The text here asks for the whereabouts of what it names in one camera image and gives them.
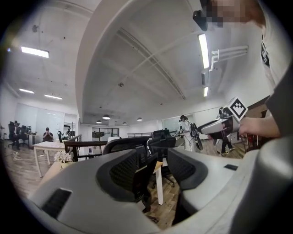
man sitting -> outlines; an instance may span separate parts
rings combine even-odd
[[[49,128],[46,128],[46,132],[43,134],[44,141],[53,141],[53,134],[49,132]]]

hand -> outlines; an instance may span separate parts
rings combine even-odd
[[[249,133],[250,121],[248,118],[243,118],[240,121],[239,135],[246,136]]]

gray plastic part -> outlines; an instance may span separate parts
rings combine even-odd
[[[56,189],[72,191],[57,220],[84,233],[157,232],[160,230],[158,226],[145,217],[136,203],[115,201],[97,184],[96,173],[99,167],[130,151],[106,154],[75,163],[41,185],[29,199],[40,208]],[[41,213],[42,220],[53,222],[48,214]]]
[[[293,183],[293,136],[262,147],[231,232],[251,233]]]
[[[228,183],[236,173],[234,170],[224,168],[227,164],[239,166],[241,159],[229,159],[206,154],[192,153],[184,149],[173,149],[186,157],[202,162],[208,168],[207,177],[195,189],[182,192],[184,199],[196,210],[204,208]]]

black railing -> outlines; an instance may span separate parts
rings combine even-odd
[[[106,145],[107,141],[75,141],[75,140],[68,140],[64,142],[65,150],[68,153],[70,151],[69,147],[72,147],[73,152],[73,162],[77,162],[78,158],[85,158],[85,157],[95,157],[100,156],[101,154],[91,154],[91,155],[79,155],[80,147],[91,147],[91,146],[99,146],[100,152],[102,152],[102,146]]]
[[[152,138],[152,133],[128,133],[127,137],[131,138],[131,137],[150,137]]]

glass wall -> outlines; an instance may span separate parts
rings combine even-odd
[[[194,122],[194,118],[192,115],[186,115],[186,117],[188,118],[190,122]],[[180,120],[180,116],[169,118],[169,119],[163,119],[162,121],[163,129],[167,128],[168,130],[170,130],[170,132],[173,132],[173,131],[179,132],[179,129],[180,129],[179,120]]]
[[[57,132],[63,131],[64,116],[62,112],[49,111],[46,109],[36,108],[18,103],[16,106],[15,119],[24,126],[31,126],[32,132],[37,132],[35,141],[40,143],[43,141],[43,133],[46,128],[50,129],[53,134],[54,141],[58,138]]]
[[[92,128],[93,141],[108,141],[109,137],[118,137],[118,128]]]

